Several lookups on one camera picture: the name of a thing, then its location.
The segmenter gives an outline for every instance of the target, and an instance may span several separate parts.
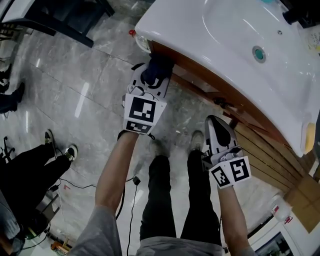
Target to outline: white sink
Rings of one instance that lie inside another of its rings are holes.
[[[226,80],[302,156],[303,125],[316,123],[320,109],[320,57],[308,52],[301,26],[289,25],[284,11],[276,1],[156,0],[135,30]]]

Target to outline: black cable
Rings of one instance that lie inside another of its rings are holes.
[[[133,177],[132,177],[132,178],[130,178],[130,179],[127,179],[125,182],[132,181],[134,178],[135,178],[135,176],[133,176]]]
[[[126,185],[124,185],[124,188],[123,188],[123,193],[122,193],[122,198],[121,198],[121,205],[120,205],[120,209],[118,211],[118,213],[116,214],[115,216],[115,219],[117,220],[121,211],[122,211],[122,207],[124,207],[124,202],[125,202],[125,194],[126,194]]]
[[[134,193],[134,198],[133,198],[133,205],[132,205],[132,209],[131,209],[131,220],[130,220],[130,229],[129,229],[129,242],[128,242],[128,247],[126,248],[126,256],[129,256],[129,246],[130,246],[130,236],[131,236],[131,224],[132,224],[132,219],[134,218],[134,207],[135,207],[137,189],[138,189],[138,185],[135,186],[135,193]]]
[[[220,216],[220,220],[219,220],[219,229],[218,229],[219,233],[220,233],[220,230],[221,230],[221,216]]]
[[[44,239],[43,239],[41,242],[39,242],[39,243],[37,243],[37,244],[35,244],[35,245],[33,245],[33,246],[22,248],[21,251],[26,250],[26,249],[30,249],[30,248],[33,248],[33,247],[36,247],[36,246],[40,245],[40,244],[41,244],[44,240],[46,240],[46,238],[48,237],[50,228],[51,228],[51,223],[49,222],[49,229],[48,229],[48,231],[46,232]]]
[[[76,187],[76,188],[78,188],[78,189],[86,189],[86,188],[89,188],[89,187],[95,187],[95,188],[96,188],[96,187],[97,187],[97,186],[95,186],[95,185],[93,185],[93,184],[88,185],[88,186],[83,186],[83,187],[81,187],[81,186],[77,186],[77,185],[71,183],[70,181],[68,181],[68,180],[66,180],[66,179],[64,179],[64,178],[59,178],[59,180],[63,180],[63,181],[65,181],[65,182],[68,182],[69,184],[71,184],[72,186],[74,186],[74,187]]]

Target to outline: black pants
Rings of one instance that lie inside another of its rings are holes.
[[[18,106],[17,97],[14,94],[0,94],[0,114],[8,111],[16,111]]]
[[[187,161],[190,208],[181,238],[221,246],[219,219],[210,200],[209,173],[202,171],[201,155],[200,151],[192,151]],[[140,240],[152,237],[176,238],[170,197],[170,165],[166,156],[157,156],[150,165],[148,188]]]
[[[42,201],[48,189],[69,169],[65,155],[54,157],[51,144],[23,152],[0,171],[0,190],[18,222],[24,222]]]

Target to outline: yellow object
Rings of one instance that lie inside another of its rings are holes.
[[[308,154],[314,147],[316,138],[316,124],[310,122],[306,128],[304,154]]]

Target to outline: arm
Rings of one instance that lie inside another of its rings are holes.
[[[2,233],[0,233],[0,247],[1,247],[0,248],[0,255],[2,255],[1,254],[2,250],[4,250],[7,255],[12,254],[12,252],[13,252],[12,244],[7,239],[7,237]]]
[[[246,219],[232,186],[218,188],[218,194],[225,242],[231,255],[237,255],[239,251],[250,246]]]
[[[116,214],[138,136],[128,131],[117,141],[96,186],[96,206],[106,206]]]

